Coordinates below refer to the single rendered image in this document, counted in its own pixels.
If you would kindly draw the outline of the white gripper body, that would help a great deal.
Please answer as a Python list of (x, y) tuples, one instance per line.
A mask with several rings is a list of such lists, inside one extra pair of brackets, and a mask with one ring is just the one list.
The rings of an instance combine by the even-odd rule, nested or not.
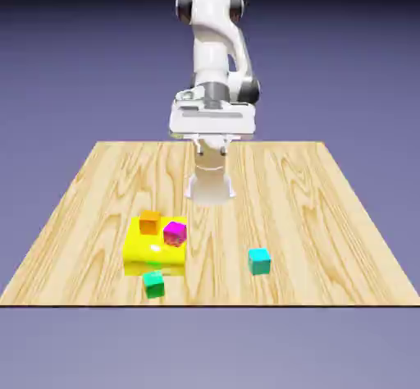
[(251, 104), (221, 101), (221, 108), (205, 108), (204, 101), (178, 101), (171, 106), (169, 131), (177, 139), (207, 135), (251, 137), (255, 130), (256, 109)]

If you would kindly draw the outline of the small magenta cube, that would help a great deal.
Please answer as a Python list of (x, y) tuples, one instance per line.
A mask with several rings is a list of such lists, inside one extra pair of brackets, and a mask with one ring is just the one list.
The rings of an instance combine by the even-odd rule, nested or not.
[(180, 247), (187, 238), (187, 227), (184, 223), (171, 221), (163, 227), (163, 239), (167, 245)]

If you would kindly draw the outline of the small orange cube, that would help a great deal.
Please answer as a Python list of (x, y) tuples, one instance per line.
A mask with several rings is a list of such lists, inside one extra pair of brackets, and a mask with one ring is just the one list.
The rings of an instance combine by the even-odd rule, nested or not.
[(157, 235), (161, 228), (161, 214), (158, 211), (143, 210), (139, 215), (139, 231), (142, 235)]

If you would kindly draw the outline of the small cyan cube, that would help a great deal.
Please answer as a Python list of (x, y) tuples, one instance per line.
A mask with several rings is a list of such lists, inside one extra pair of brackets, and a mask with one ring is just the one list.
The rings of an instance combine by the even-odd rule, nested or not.
[(266, 248), (253, 248), (248, 252), (248, 266), (252, 275), (268, 274), (271, 270), (271, 255)]

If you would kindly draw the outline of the small green cube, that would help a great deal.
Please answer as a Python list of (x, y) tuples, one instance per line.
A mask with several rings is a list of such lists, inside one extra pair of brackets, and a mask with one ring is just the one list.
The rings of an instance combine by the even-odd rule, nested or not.
[(165, 295), (165, 283), (161, 271), (147, 272), (143, 275), (146, 296), (149, 299), (160, 298)]

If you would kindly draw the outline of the large yellow box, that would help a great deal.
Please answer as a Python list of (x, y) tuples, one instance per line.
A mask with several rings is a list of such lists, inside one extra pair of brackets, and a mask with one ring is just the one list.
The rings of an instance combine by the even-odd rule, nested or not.
[(156, 235), (142, 234), (139, 217), (131, 218), (122, 248), (126, 276), (141, 276), (152, 271), (161, 271), (165, 276), (185, 274), (187, 241), (178, 247), (165, 242), (163, 229), (170, 222), (186, 225), (187, 217), (161, 217), (161, 228)]

